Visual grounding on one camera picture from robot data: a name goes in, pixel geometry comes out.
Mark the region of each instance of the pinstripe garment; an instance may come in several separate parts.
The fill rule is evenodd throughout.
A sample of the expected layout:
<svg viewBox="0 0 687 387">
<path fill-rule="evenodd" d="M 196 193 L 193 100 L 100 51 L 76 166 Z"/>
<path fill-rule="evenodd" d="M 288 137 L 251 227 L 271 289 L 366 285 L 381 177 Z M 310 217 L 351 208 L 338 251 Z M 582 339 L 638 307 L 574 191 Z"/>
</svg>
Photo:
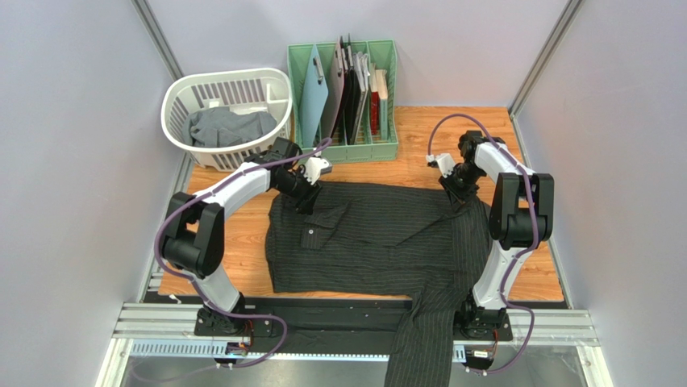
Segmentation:
<svg viewBox="0 0 687 387">
<path fill-rule="evenodd" d="M 312 215 L 283 195 L 269 212 L 266 255 L 276 292 L 405 294 L 385 386 L 446 386 L 452 323 L 485 267 L 489 207 L 457 212 L 442 190 L 323 182 Z"/>
</svg>

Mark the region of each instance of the white laundry basket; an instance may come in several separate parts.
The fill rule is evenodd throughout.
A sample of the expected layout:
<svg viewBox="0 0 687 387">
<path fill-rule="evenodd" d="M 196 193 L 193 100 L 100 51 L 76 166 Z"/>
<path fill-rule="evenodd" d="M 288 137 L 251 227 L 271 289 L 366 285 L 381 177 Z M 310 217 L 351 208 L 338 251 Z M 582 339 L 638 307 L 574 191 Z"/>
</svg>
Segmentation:
<svg viewBox="0 0 687 387">
<path fill-rule="evenodd" d="M 189 75 L 174 82 L 162 102 L 162 130 L 174 145 L 186 150 L 196 164 L 219 171 L 236 170 L 244 158 L 260 153 L 280 136 L 289 138 L 291 84 L 277 69 L 251 69 Z M 189 114 L 216 106 L 229 106 L 236 114 L 267 111 L 277 127 L 249 143 L 227 148 L 196 148 L 183 143 L 181 128 Z"/>
</svg>

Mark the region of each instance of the wooden tabletop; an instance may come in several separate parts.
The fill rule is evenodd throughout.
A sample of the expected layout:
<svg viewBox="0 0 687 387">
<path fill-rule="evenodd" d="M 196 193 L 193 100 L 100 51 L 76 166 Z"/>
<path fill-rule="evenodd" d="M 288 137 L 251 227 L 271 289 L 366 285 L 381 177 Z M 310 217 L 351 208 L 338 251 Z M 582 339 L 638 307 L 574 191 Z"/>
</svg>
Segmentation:
<svg viewBox="0 0 687 387">
<path fill-rule="evenodd" d="M 501 107 L 410 107 L 396 108 L 396 129 L 399 146 L 394 161 L 358 164 L 335 164 L 325 181 L 368 182 L 387 185 L 441 189 L 439 172 L 429 169 L 425 161 L 427 140 L 434 125 L 451 113 L 470 114 L 480 120 L 493 136 L 503 138 L 510 151 L 520 160 L 518 141 L 515 139 L 508 112 Z M 479 130 L 467 119 L 451 119 L 437 132 L 432 152 L 436 155 L 450 152 L 460 160 L 458 138 L 467 130 Z M 212 168 L 196 167 L 191 175 L 189 192 L 197 192 L 223 179 L 227 174 Z M 491 204 L 494 183 L 484 177 L 478 182 L 478 195 Z M 225 248 L 222 265 L 231 282 L 245 296 L 288 296 L 318 298 L 398 298 L 354 293 L 307 292 L 274 293 L 267 261 L 264 258 L 264 240 L 269 226 L 268 212 L 277 191 L 263 193 L 236 211 L 225 226 Z M 161 294 L 195 294 L 186 281 L 167 273 L 160 285 Z M 510 292 L 513 300 L 563 300 L 556 270 L 546 243 L 542 243 L 524 264 Z"/>
</svg>

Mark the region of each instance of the shirt pocket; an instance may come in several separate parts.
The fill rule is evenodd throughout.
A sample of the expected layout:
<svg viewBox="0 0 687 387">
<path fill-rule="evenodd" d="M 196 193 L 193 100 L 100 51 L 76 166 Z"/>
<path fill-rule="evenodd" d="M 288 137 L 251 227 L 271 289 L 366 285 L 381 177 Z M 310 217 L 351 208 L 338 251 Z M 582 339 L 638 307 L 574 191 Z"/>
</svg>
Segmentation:
<svg viewBox="0 0 687 387">
<path fill-rule="evenodd" d="M 310 249 L 323 248 L 327 241 L 335 234 L 341 218 L 346 214 L 349 204 L 337 206 L 327 210 L 315 210 L 306 216 L 301 231 L 301 247 Z"/>
</svg>

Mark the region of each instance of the metal frame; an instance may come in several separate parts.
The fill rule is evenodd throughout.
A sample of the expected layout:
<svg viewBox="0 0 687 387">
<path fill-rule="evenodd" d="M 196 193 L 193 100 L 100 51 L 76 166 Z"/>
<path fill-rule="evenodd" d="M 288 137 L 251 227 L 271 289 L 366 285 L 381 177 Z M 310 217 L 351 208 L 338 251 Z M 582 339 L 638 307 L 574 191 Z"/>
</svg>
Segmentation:
<svg viewBox="0 0 687 387">
<path fill-rule="evenodd" d="M 569 0 L 556 26 L 549 35 L 539 57 L 527 75 L 513 104 L 509 108 L 516 138 L 526 164 L 529 164 L 527 150 L 520 138 L 517 117 L 527 100 L 534 84 L 542 73 L 556 46 L 567 31 L 575 14 L 584 0 Z M 156 45 L 169 73 L 176 80 L 183 77 L 181 67 L 169 47 L 159 23 L 146 0 L 131 0 L 144 26 Z M 186 190 L 188 187 L 193 161 L 184 155 L 180 163 L 173 192 Z M 568 286 L 554 240 L 550 240 L 550 249 L 556 271 L 561 279 L 561 288 L 568 300 Z M 156 292 L 161 279 L 161 270 L 154 262 L 152 254 L 148 259 L 148 272 L 139 289 L 138 300 L 141 302 L 148 291 Z M 158 304 L 158 303 L 125 303 L 118 322 L 114 328 L 106 358 L 102 363 L 96 386 L 119 386 L 126 373 L 130 356 L 182 356 L 182 357 L 231 357 L 219 353 L 226 342 L 243 341 L 242 337 L 198 337 L 193 334 L 196 313 L 199 304 Z M 519 345 L 530 323 L 529 314 L 521 310 L 509 310 L 510 322 L 514 334 L 511 345 Z M 589 313 L 586 310 L 535 310 L 535 329 L 530 340 L 534 346 L 573 346 L 585 371 L 585 378 L 590 386 L 612 385 L 603 354 L 599 347 L 596 331 Z M 454 341 L 455 345 L 490 345 L 491 342 Z M 315 355 L 315 354 L 276 354 L 274 359 L 284 360 L 364 360 L 387 361 L 385 355 Z"/>
</svg>

